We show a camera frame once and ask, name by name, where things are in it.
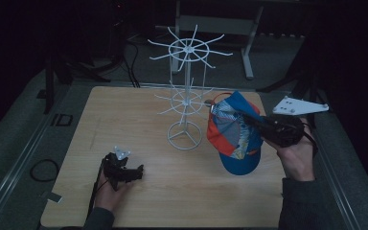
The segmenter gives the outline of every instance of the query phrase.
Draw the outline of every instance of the person's left hand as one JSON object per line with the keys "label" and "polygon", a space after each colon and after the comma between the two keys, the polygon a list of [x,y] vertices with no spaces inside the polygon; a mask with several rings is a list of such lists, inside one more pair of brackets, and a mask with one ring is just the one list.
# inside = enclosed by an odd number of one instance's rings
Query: person's left hand
{"label": "person's left hand", "polygon": [[132,187],[132,182],[126,184],[119,183],[118,190],[114,191],[112,185],[104,176],[104,171],[101,172],[100,180],[98,181],[97,195],[95,197],[94,207],[104,208],[112,213],[115,213],[119,203],[125,193]]}

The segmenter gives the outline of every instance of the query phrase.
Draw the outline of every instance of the cap brim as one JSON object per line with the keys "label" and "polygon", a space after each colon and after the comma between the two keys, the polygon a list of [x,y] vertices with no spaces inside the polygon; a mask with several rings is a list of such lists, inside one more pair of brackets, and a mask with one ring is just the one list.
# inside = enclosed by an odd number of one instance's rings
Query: cap brim
{"label": "cap brim", "polygon": [[242,160],[219,153],[223,167],[234,175],[245,175],[252,173],[259,165],[261,150],[259,149],[252,155],[246,154]]}

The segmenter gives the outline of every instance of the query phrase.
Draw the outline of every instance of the sleeve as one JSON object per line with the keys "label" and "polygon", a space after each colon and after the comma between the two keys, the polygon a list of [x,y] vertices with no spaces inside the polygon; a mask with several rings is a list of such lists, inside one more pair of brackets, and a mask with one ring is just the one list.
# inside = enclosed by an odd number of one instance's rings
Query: sleeve
{"label": "sleeve", "polygon": [[283,179],[279,230],[331,229],[319,183]]}
{"label": "sleeve", "polygon": [[104,208],[94,208],[86,220],[82,230],[110,230],[115,217]]}

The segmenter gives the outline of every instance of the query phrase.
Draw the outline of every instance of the wooden tabletop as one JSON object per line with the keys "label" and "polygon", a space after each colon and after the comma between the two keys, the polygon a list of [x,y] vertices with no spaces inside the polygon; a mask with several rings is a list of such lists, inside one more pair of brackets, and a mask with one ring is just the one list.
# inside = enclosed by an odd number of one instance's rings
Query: wooden tabletop
{"label": "wooden tabletop", "polygon": [[[218,93],[209,92],[203,101]],[[265,114],[258,94],[241,93]],[[53,189],[62,201],[48,201],[41,224],[83,226],[101,160],[118,146],[131,151],[128,168],[143,164],[145,171],[125,196],[114,226],[276,227],[285,175],[274,149],[264,143],[257,169],[233,175],[206,139],[208,107],[188,117],[202,131],[200,145],[180,150],[167,132],[181,115],[159,114],[171,104],[156,95],[170,97],[171,89],[93,88]]]}

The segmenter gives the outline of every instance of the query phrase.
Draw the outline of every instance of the rotating hat stand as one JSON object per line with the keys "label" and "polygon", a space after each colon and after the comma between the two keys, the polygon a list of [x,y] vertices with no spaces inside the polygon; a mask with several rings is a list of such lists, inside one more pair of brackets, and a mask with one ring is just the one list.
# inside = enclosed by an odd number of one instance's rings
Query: rotating hat stand
{"label": "rotating hat stand", "polygon": [[[188,121],[187,117],[193,114],[200,115],[198,111],[202,108],[203,105],[205,105],[205,103],[202,101],[203,96],[213,90],[213,88],[211,88],[210,90],[204,91],[206,69],[207,67],[215,68],[215,66],[212,66],[208,63],[208,56],[211,53],[223,56],[231,56],[232,53],[225,54],[222,52],[210,50],[208,44],[220,40],[221,38],[223,38],[223,35],[204,42],[196,39],[197,26],[195,26],[195,30],[191,38],[179,38],[170,30],[170,28],[168,29],[170,34],[175,37],[175,41],[170,45],[149,40],[149,43],[153,45],[165,46],[169,49],[169,53],[164,56],[150,58],[154,60],[160,58],[170,58],[170,85],[172,87],[171,96],[167,98],[156,95],[156,97],[164,100],[169,100],[171,108],[159,114],[164,114],[172,110],[174,110],[178,114],[181,114],[181,119],[170,126],[167,132],[167,137],[170,144],[175,148],[179,150],[191,150],[199,145],[202,139],[202,135],[199,126]],[[184,68],[184,87],[173,84],[173,59],[176,59],[179,64],[177,73]],[[191,78],[192,62],[197,61],[201,61],[204,64],[202,85],[200,90],[198,90],[200,92],[194,90],[194,78]],[[178,142],[178,137],[182,137],[186,141]]]}

